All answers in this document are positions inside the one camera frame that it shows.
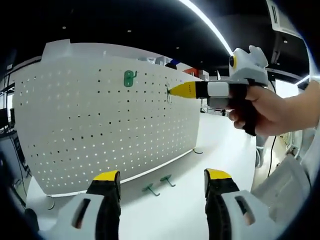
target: white pegboard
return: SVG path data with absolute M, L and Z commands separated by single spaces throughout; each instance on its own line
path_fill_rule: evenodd
M 137 71 L 132 87 L 124 86 L 127 70 Z M 167 82 L 198 80 L 186 73 L 115 56 L 68 56 L 10 77 L 21 147 L 48 195 L 85 190 L 100 172 L 133 177 L 196 145 L 200 101 L 167 102 Z

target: green pegboard hook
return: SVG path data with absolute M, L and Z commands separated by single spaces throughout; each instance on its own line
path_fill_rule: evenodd
M 127 70 L 124 72 L 124 79 L 123 84 L 125 87 L 129 88 L 134 85 L 134 78 L 137 76 L 137 71 L 135 71 L 135 74 L 131 70 Z
M 171 187 L 175 187 L 176 185 L 172 184 L 170 181 L 169 181 L 169 178 L 171 178 L 171 174 L 170 175 L 167 175 L 167 176 L 164 176 L 163 178 L 160 179 L 160 182 L 164 182 L 164 181 L 167 181 Z
M 155 195 L 156 197 L 158 197 L 160 195 L 160 193 L 156 194 L 152 189 L 151 187 L 153 186 L 154 184 L 153 183 L 150 183 L 148 186 L 142 188 L 142 192 L 146 192 L 146 191 L 150 191 L 153 193 L 153 195 Z

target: white table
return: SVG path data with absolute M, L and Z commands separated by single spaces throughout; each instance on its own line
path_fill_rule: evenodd
M 251 190 L 255 173 L 256 138 L 233 127 L 222 116 L 202 113 L 194 152 L 152 173 L 121 185 L 121 240 L 206 240 L 209 239 L 205 214 L 204 170 L 229 173 L 240 190 Z M 172 174 L 170 181 L 160 178 Z M 142 188 L 154 183 L 155 197 Z M 55 207 L 47 210 L 51 200 L 32 178 L 26 204 L 38 215 L 39 227 L 47 230 L 56 222 L 58 210 L 72 197 L 55 199 Z

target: human hand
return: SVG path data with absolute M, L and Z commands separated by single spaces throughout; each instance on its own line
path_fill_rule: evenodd
M 285 98 L 281 98 L 269 89 L 260 86 L 250 86 L 247 89 L 246 100 L 258 112 L 255 133 L 260 136 L 276 136 L 290 131 L 290 106 Z M 229 119 L 234 121 L 234 127 L 243 129 L 245 116 L 241 106 L 232 106 Z

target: black ceiling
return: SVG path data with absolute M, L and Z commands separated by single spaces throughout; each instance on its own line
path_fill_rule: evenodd
M 280 39 L 278 64 L 269 67 L 299 76 L 308 73 L 303 41 L 284 33 L 277 36 L 265 0 L 192 2 L 220 30 L 232 50 L 255 45 L 262 48 L 270 62 Z M 3 14 L 10 23 L 2 21 L 2 33 L 6 33 L 2 48 L 17 50 L 15 64 L 40 56 L 47 42 L 61 39 L 140 48 L 207 70 L 211 75 L 228 64 L 228 53 L 215 34 L 178 0 L 27 1 L 19 7 L 8 7 Z

